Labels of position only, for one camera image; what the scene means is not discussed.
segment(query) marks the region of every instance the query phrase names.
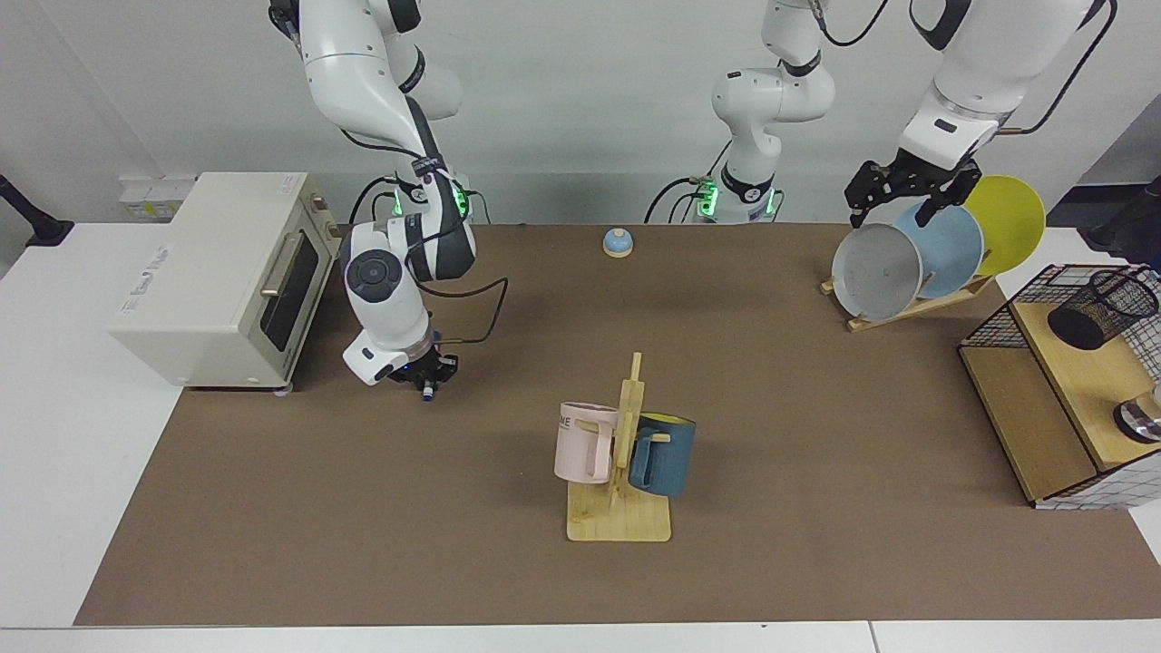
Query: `wall socket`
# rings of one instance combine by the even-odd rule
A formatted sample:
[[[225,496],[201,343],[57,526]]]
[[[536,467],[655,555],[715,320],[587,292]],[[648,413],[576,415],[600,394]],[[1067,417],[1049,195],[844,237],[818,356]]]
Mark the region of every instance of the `wall socket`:
[[[137,222],[170,222],[194,189],[196,178],[121,178],[121,204]]]

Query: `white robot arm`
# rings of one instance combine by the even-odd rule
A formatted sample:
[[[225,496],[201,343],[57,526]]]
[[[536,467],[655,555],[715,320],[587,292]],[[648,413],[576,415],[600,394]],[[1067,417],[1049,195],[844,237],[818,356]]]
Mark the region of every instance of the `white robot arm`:
[[[714,175],[719,196],[708,217],[719,223],[766,217],[783,150],[771,127],[817,120],[835,101],[808,0],[770,0],[762,37],[778,67],[731,71],[714,88],[714,112],[733,135],[729,158]]]
[[[271,17],[298,46],[311,96],[345,132],[395,153],[404,215],[358,224],[340,266],[363,331],[344,353],[366,383],[413,383],[431,400],[457,369],[432,337],[416,280],[455,279],[476,244],[427,115],[460,107],[455,76],[431,65],[406,34],[420,21],[417,0],[271,0]]]
[[[901,196],[926,196],[918,224],[961,204],[980,179],[972,157],[1000,132],[1032,81],[1105,0],[911,0],[911,21],[944,53],[889,165],[866,162],[846,188],[851,223]],[[822,15],[817,0],[812,0]]]

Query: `yellow plate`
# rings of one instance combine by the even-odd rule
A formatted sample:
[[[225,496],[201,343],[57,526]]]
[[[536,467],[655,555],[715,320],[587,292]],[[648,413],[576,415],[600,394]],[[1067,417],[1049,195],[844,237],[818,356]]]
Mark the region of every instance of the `yellow plate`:
[[[964,208],[980,223],[985,247],[990,252],[980,266],[983,275],[1008,272],[1027,260],[1047,225],[1040,195],[1015,177],[985,177]]]

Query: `wire basket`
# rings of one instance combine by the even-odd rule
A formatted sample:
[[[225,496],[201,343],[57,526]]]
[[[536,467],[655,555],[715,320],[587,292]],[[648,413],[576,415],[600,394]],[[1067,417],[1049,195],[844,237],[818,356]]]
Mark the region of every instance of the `wire basket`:
[[[1158,297],[1140,280],[1120,271],[1096,272],[1048,315],[1052,332],[1082,350],[1098,350],[1127,329],[1158,314]]]

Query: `white table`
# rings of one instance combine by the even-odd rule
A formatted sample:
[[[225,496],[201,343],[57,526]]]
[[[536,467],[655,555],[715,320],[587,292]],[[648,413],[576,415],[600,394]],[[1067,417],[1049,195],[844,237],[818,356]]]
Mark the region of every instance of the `white table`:
[[[166,230],[81,224],[63,246],[29,250],[0,279],[0,625],[7,629],[0,651],[580,651],[608,641],[666,651],[903,653],[958,651],[953,640],[964,651],[987,643],[972,650],[1088,652],[1096,648],[1087,644],[1113,640],[1124,653],[1161,650],[1161,620],[68,629],[180,395],[104,332]],[[1110,260],[1070,231],[1050,230],[1032,260],[1000,282],[1010,295],[1050,263]],[[1161,502],[1134,517],[1161,558]]]

